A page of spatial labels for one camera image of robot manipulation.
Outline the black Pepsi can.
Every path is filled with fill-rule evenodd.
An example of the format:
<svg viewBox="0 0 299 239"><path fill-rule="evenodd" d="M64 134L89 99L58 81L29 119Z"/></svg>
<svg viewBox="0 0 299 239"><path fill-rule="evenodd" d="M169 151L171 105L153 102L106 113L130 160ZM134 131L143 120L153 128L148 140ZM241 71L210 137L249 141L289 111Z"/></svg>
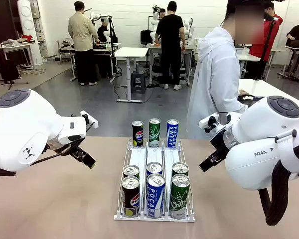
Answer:
<svg viewBox="0 0 299 239"><path fill-rule="evenodd" d="M123 168L123 177L134 176L140 178L140 170L136 165L127 165Z"/></svg>
<svg viewBox="0 0 299 239"><path fill-rule="evenodd" d="M132 122L133 145L143 146L144 144L144 123L140 120Z"/></svg>
<svg viewBox="0 0 299 239"><path fill-rule="evenodd" d="M140 182L136 176L127 176L122 180L124 216L137 217L140 209Z"/></svg>

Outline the person in white hoodie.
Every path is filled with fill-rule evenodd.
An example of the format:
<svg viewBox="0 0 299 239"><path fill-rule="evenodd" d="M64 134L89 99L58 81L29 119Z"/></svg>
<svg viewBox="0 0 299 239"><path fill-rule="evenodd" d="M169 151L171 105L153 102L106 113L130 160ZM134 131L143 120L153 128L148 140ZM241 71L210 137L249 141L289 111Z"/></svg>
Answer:
<svg viewBox="0 0 299 239"><path fill-rule="evenodd" d="M228 0L221 26L198 41L186 132L189 139L209 139L200 120L220 112L226 96L239 95L240 65L234 42L251 43L263 29L262 0Z"/></svg>

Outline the person in beige jacket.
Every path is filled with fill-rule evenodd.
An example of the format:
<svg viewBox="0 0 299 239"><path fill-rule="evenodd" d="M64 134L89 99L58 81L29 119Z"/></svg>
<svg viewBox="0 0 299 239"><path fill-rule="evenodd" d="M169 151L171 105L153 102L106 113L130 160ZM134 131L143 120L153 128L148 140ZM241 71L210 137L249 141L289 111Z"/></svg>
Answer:
<svg viewBox="0 0 299 239"><path fill-rule="evenodd" d="M91 20L84 14L84 3L76 1L74 8L75 13L68 20L68 33L74 42L77 80L81 86L93 86L97 84L93 39L98 40L98 35Z"/></svg>

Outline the small white table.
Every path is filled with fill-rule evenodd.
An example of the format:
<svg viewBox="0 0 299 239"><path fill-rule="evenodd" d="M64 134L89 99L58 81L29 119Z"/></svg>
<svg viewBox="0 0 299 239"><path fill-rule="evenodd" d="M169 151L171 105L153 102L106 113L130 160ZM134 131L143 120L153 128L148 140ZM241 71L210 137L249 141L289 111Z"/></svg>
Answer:
<svg viewBox="0 0 299 239"><path fill-rule="evenodd" d="M117 99L119 103L135 103L142 104L142 100L132 100L131 98L131 66L130 61L133 60L134 68L136 68L136 59L145 58L148 52L148 48L144 47L122 47L118 49L114 56L116 58L125 58L126 60L126 71L127 71L127 94L125 99Z"/></svg>

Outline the person in red jacket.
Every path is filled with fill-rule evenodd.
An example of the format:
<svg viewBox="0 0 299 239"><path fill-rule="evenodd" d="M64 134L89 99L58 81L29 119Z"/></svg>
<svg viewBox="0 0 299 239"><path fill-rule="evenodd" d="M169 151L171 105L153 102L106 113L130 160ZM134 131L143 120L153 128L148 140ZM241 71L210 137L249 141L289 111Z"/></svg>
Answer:
<svg viewBox="0 0 299 239"><path fill-rule="evenodd" d="M264 0L264 12L267 15L273 17L274 20L276 21L276 24L275 24L275 26L272 30L271 38L270 38L270 41L269 41L269 46L268 46L268 49L267 49L267 52L266 52L266 55L265 55L265 58L264 58L264 61L263 61L263 64L262 64L262 68L261 68L261 74L262 75L263 75L265 66L266 66L266 64L269 60L270 52L271 52L271 49L273 47L275 37L277 36L280 25L283 23L283 19L275 13L274 3L271 0ZM270 23L271 23L271 20L266 19L264 21L263 43L262 44L253 44L251 49L249 50L249 54L261 58L262 52L263 52L263 49L264 49L264 44L266 42L266 38L267 38L267 35L268 35L268 32L269 32ZM250 79L255 78L255 76L257 74L258 67L259 67L259 63L260 62L258 61L258 62L251 62L251 63L247 64L246 78L250 78Z"/></svg>

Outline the cluttered white desk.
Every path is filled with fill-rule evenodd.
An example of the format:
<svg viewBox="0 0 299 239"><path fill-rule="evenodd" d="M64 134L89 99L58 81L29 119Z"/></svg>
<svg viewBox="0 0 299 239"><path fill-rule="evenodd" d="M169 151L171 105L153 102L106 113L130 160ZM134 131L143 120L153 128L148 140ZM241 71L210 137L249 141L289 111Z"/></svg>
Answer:
<svg viewBox="0 0 299 239"><path fill-rule="evenodd" d="M28 56L29 56L29 62L31 63L33 69L36 69L36 66L35 66L35 61L34 61L34 55L31 51L31 44L30 43L22 43L20 45L15 45L13 47L7 47L7 46L2 46L0 44L0 50L3 50L3 54L4 54L4 57L7 59L6 57L6 54L9 53L9 52L15 52L15 51L21 51L21 50L26 50L27 53L28 53Z"/></svg>

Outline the white tower air conditioner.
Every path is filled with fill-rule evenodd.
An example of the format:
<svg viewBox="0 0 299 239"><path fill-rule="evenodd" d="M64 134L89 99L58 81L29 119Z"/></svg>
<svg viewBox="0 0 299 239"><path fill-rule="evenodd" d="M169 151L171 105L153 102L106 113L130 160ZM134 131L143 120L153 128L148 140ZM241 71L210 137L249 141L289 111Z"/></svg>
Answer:
<svg viewBox="0 0 299 239"><path fill-rule="evenodd" d="M46 62L47 47L38 0L17 0L23 35L31 36L30 53L35 65Z"/></svg>

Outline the black plastic stool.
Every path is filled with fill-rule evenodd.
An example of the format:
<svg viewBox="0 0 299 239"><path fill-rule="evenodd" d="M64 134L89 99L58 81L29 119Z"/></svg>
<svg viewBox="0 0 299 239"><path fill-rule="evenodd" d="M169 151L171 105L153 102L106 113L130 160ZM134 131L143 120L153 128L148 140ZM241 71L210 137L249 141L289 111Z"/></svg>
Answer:
<svg viewBox="0 0 299 239"><path fill-rule="evenodd" d="M131 73L131 93L144 94L146 92L146 79L142 73Z"/></svg>

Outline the black stand with bag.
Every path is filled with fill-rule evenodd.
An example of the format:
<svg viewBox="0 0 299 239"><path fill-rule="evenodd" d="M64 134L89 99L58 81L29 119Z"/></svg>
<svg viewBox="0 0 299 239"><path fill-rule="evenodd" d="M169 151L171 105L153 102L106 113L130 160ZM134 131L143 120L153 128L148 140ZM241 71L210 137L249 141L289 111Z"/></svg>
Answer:
<svg viewBox="0 0 299 239"><path fill-rule="evenodd" d="M0 65L0 72L3 79L2 85L9 85L9 91L14 84L29 84L29 82L15 82L15 80L21 78L21 74L19 73L14 61L5 58L3 48L0 50Z"/></svg>

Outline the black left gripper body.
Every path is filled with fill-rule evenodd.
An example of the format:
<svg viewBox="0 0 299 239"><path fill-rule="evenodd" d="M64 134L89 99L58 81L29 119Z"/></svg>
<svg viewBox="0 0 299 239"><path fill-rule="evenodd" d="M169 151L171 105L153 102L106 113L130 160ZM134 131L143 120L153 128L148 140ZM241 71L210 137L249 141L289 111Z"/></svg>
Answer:
<svg viewBox="0 0 299 239"><path fill-rule="evenodd" d="M52 139L47 142L47 147L56 153L60 153L61 156L84 156L86 154L85 151L79 147L84 139L85 138L81 138L70 143L66 143L65 145L62 145L56 139Z"/></svg>

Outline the person in black t-shirt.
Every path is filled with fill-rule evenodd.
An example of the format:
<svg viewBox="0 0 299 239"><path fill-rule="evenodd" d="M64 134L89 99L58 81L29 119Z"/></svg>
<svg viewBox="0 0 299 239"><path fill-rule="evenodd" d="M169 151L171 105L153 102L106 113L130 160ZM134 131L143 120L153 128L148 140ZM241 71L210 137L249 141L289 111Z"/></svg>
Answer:
<svg viewBox="0 0 299 239"><path fill-rule="evenodd" d="M177 4L170 1L167 6L167 15L158 23L155 41L161 38L161 69L163 76L163 88L169 89L169 71L173 73L174 90L180 90L180 61L181 53L185 51L185 33L183 20L176 15Z"/></svg>

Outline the black tripod pole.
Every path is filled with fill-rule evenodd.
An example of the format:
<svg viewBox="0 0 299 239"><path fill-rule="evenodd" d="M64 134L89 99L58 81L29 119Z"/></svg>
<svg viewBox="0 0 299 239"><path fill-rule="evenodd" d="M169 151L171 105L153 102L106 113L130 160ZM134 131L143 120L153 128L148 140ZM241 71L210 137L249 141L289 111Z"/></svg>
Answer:
<svg viewBox="0 0 299 239"><path fill-rule="evenodd" d="M261 68L262 68L262 64L263 64L263 61L264 61L264 58L265 58L268 46L269 46L269 41L270 41L270 38L271 38L272 30L273 30L275 24L276 24L275 20L272 20L271 23L270 23L269 32L268 32L268 35L267 35L267 38L266 38L266 42L264 44L264 49L263 49L262 56L261 56L261 59L260 59L259 67L258 67L258 70L257 70L257 74L256 74L256 76L254 78L254 80L256 80L256 81L259 80L262 77Z"/></svg>

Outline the blue Pocari Sweat can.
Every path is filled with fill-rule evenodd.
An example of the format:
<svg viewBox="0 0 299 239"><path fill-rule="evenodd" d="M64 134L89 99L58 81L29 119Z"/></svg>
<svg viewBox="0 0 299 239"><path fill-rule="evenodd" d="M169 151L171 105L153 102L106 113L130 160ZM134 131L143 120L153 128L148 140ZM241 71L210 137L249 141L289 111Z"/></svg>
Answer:
<svg viewBox="0 0 299 239"><path fill-rule="evenodd" d="M163 215L165 199L165 178L153 173L147 178L147 216L160 218Z"/></svg>
<svg viewBox="0 0 299 239"><path fill-rule="evenodd" d="M158 162L150 162L146 166L147 177L154 173L162 174L162 171L163 166Z"/></svg>
<svg viewBox="0 0 299 239"><path fill-rule="evenodd" d="M167 121L166 146L169 148L176 147L178 137L179 122L175 119Z"/></svg>

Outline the white can dispenser rack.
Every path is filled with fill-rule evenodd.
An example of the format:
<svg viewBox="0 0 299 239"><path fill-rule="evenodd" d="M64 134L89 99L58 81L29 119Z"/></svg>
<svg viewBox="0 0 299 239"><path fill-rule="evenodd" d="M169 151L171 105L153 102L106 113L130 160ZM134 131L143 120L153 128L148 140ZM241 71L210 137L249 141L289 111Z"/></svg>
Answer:
<svg viewBox="0 0 299 239"><path fill-rule="evenodd" d="M159 218L151 218L148 216L149 209L147 207L147 171L146 166L156 162L162 165L162 174L165 178L164 188L164 205L162 216ZM122 185L119 185L118 205L114 214L114 220L121 221L157 221L157 222L185 222L193 223L194 218L194 201L192 190L189 189L187 201L185 205L185 217L176 219L171 216L169 211L170 189L171 189L171 172L175 163L185 163L183 147L180 140L177 141L176 148L166 148L165 142L161 141L159 147L150 147L148 142L144 142L142 147L133 146L132 139L129 138L126 147L123 168L128 165L135 165L139 168L140 177L140 196L139 211L135 217L126 216L126 207L124 205L124 194Z"/></svg>

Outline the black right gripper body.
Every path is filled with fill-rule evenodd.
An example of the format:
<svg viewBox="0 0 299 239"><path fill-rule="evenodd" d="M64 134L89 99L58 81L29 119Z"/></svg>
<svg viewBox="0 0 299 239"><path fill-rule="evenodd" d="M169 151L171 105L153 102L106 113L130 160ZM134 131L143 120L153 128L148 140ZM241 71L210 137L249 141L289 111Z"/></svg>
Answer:
<svg viewBox="0 0 299 239"><path fill-rule="evenodd" d="M225 159L229 150L233 147L233 133L231 129L223 128L211 139L211 144L215 148L212 157Z"/></svg>

